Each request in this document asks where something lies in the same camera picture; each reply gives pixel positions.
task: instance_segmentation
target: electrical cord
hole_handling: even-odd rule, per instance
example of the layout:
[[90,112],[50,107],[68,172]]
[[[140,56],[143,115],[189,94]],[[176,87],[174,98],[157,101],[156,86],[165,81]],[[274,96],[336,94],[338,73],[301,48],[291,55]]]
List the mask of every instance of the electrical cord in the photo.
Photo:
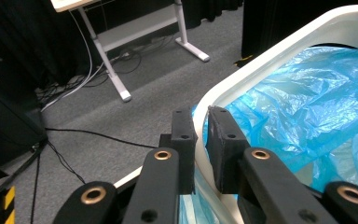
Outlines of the electrical cord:
[[87,82],[89,81],[89,78],[90,78],[90,76],[91,76],[91,71],[92,71],[92,59],[91,59],[91,53],[90,53],[89,45],[87,44],[86,38],[84,37],[83,32],[81,31],[80,26],[79,26],[79,24],[77,23],[77,20],[75,19],[74,15],[72,14],[71,11],[69,11],[69,14],[71,14],[72,19],[74,19],[74,22],[75,22],[75,24],[76,24],[76,27],[77,27],[77,29],[79,30],[79,32],[80,32],[80,34],[81,34],[81,36],[82,36],[82,38],[83,38],[84,44],[85,44],[86,49],[87,49],[87,53],[89,54],[89,74],[87,75],[87,77],[86,77],[86,79],[84,80],[84,82],[82,82],[78,87],[76,87],[74,90],[69,91],[68,93],[65,93],[65,94],[59,96],[58,98],[56,98],[56,99],[53,100],[52,102],[46,104],[46,105],[41,109],[41,112],[43,112],[43,111],[44,111],[45,109],[47,109],[49,106],[54,105],[55,103],[57,103],[57,102],[58,102],[59,100],[61,100],[62,98],[64,98],[64,97],[66,97],[66,96],[68,96],[68,95],[74,93],[75,91],[78,91],[81,87],[83,87],[84,85],[87,84]]
[[31,224],[34,224],[34,208],[36,205],[36,191],[37,191],[37,180],[39,178],[39,168],[40,168],[40,154],[37,157],[36,174],[34,176],[34,197],[32,199],[32,207],[31,207]]
[[108,135],[105,135],[105,134],[102,134],[102,133],[95,133],[95,132],[86,131],[86,130],[78,130],[78,129],[52,129],[52,128],[46,128],[46,130],[47,130],[47,131],[53,131],[53,132],[90,133],[90,134],[98,135],[98,136],[101,136],[101,137],[104,137],[104,138],[107,138],[107,139],[110,139],[110,140],[114,140],[114,141],[117,141],[117,142],[120,142],[120,143],[124,143],[124,144],[128,144],[128,145],[131,145],[131,146],[135,146],[135,147],[146,147],[146,148],[153,148],[153,149],[156,148],[156,147],[153,147],[153,146],[143,145],[143,144],[138,144],[138,143],[133,143],[133,142],[130,142],[130,141],[126,141],[126,140],[122,140],[122,139],[119,139],[119,138],[111,137],[111,136],[108,136]]
[[69,172],[71,172],[72,174],[74,174],[83,184],[86,184],[86,181],[84,181],[83,177],[81,175],[79,175],[66,161],[66,159],[63,157],[63,155],[57,150],[57,148],[52,145],[49,141],[48,141],[48,145],[51,147],[51,149],[53,149],[53,151],[56,153],[58,160],[60,161],[60,163],[62,164],[63,167],[65,167],[66,170],[68,170]]
[[78,91],[80,88],[82,88],[83,86],[85,86],[93,77],[95,77],[95,75],[101,70],[101,68],[103,67],[103,65],[101,64],[101,66],[98,68],[98,70],[93,74],[93,75],[88,75],[84,81],[82,81],[82,83],[80,85],[78,85],[75,89],[60,95],[59,97],[57,97],[55,100],[51,101],[50,103],[46,104],[42,109],[41,112],[43,112],[45,109],[47,109],[49,106],[54,105],[55,103],[57,103],[59,100],[61,100],[62,98],[65,98],[71,94],[73,94],[75,91]]

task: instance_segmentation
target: gray carpet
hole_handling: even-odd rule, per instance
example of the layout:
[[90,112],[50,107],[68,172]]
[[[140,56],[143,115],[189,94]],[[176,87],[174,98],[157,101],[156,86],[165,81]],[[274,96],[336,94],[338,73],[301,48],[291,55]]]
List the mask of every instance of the gray carpet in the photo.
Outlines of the gray carpet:
[[[203,63],[179,45],[147,54],[137,70],[120,75],[132,95],[123,103],[110,81],[81,89],[43,113],[50,128],[103,133],[127,141],[158,145],[159,135],[171,131],[172,111],[193,106],[215,84],[234,73],[241,57],[242,9],[226,11],[214,22],[204,21],[188,30],[189,42],[211,56]],[[130,70],[136,60],[116,66]],[[134,147],[86,133],[48,132],[49,141],[86,182],[115,183],[143,164],[149,149]],[[8,164],[12,172],[25,155]],[[16,223],[29,223],[36,163],[16,179]],[[46,147],[41,155],[34,223],[51,223],[69,195],[81,182],[59,163]]]

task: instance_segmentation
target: black equipment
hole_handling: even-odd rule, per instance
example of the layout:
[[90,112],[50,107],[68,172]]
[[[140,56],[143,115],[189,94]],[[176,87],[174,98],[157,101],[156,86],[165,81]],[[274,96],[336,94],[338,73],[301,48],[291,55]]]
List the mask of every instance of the black equipment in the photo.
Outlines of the black equipment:
[[[54,223],[178,223],[179,195],[194,187],[189,170],[197,136],[189,115],[173,112],[172,134],[161,135],[139,176],[117,189],[103,182],[80,187]],[[322,194],[302,185],[272,151],[251,147],[224,108],[209,108],[208,129],[216,187],[238,194],[245,223],[358,223],[358,186],[332,182]],[[182,172],[191,178],[181,178]]]
[[0,59],[0,165],[47,139],[35,93],[7,68]]

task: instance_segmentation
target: black cable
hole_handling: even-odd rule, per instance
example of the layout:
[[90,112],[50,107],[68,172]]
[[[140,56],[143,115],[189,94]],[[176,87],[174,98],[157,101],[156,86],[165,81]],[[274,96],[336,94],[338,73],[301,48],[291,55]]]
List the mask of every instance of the black cable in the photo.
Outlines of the black cable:
[[47,131],[55,131],[55,132],[74,132],[74,133],[90,133],[90,134],[95,134],[104,138],[108,138],[114,141],[118,141],[120,143],[124,143],[124,144],[128,144],[128,145],[132,145],[132,146],[136,146],[136,147],[147,147],[147,148],[156,148],[153,146],[148,146],[148,145],[143,145],[143,144],[138,144],[138,143],[133,143],[133,142],[129,142],[129,141],[125,141],[122,139],[118,139],[115,137],[111,137],[102,133],[95,133],[95,132],[90,132],[90,131],[86,131],[86,130],[78,130],[78,129],[52,129],[52,128],[46,128]]
[[91,87],[97,87],[97,86],[101,86],[102,84],[104,84],[104,82],[109,79],[109,76],[106,76],[105,79],[98,83],[98,84],[95,84],[95,85],[84,85],[83,88],[91,88]]
[[48,145],[51,147],[51,149],[53,149],[53,151],[56,153],[60,163],[62,164],[63,167],[65,167],[65,169],[67,169],[69,172],[71,172],[72,174],[74,174],[83,184],[86,184],[86,181],[84,181],[83,177],[81,175],[79,175],[66,161],[66,159],[63,157],[63,155],[57,150],[57,148],[52,145],[49,141],[48,141]]
[[139,52],[135,52],[134,55],[138,55],[138,63],[135,65],[134,68],[132,68],[130,71],[128,72],[119,72],[119,71],[116,71],[117,74],[128,74],[128,73],[131,73],[133,71],[135,71],[136,69],[138,69],[139,65],[141,65],[141,62],[142,62],[142,55],[139,53]]
[[40,154],[37,157],[36,175],[34,176],[34,197],[32,199],[32,207],[31,207],[31,224],[34,224],[34,207],[36,205],[36,191],[37,191],[37,179],[39,178],[39,168],[40,168]]

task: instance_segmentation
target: yellow and black tape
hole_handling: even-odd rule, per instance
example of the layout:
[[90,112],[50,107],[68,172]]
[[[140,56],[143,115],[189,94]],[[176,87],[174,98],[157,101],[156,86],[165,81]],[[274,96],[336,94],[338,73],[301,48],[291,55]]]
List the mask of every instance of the yellow and black tape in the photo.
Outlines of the yellow and black tape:
[[7,190],[4,195],[4,223],[5,224],[14,224],[14,197],[15,197],[15,188],[14,186]]

